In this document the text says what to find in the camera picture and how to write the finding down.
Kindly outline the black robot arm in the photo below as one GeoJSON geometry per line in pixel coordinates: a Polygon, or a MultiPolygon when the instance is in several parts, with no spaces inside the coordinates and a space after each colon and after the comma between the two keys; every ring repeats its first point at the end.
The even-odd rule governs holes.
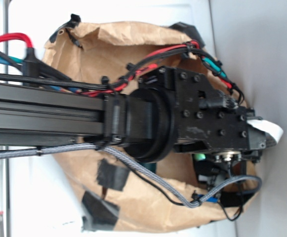
{"type": "Polygon", "coordinates": [[[258,159],[277,145],[277,125],[214,89],[205,75],[152,65],[188,53],[228,82],[218,62],[188,45],[153,52],[118,82],[103,77],[101,84],[73,82],[29,50],[23,75],[0,74],[0,145],[53,146],[61,153],[82,138],[99,150],[121,146],[140,162],[171,151],[258,159]]]}

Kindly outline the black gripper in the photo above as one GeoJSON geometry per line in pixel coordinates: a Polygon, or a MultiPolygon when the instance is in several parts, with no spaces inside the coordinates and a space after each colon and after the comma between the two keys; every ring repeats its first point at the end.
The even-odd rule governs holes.
{"type": "Polygon", "coordinates": [[[215,89],[204,74],[160,67],[139,79],[141,96],[152,104],[151,133],[158,149],[260,160],[284,130],[230,95],[215,89]]]}

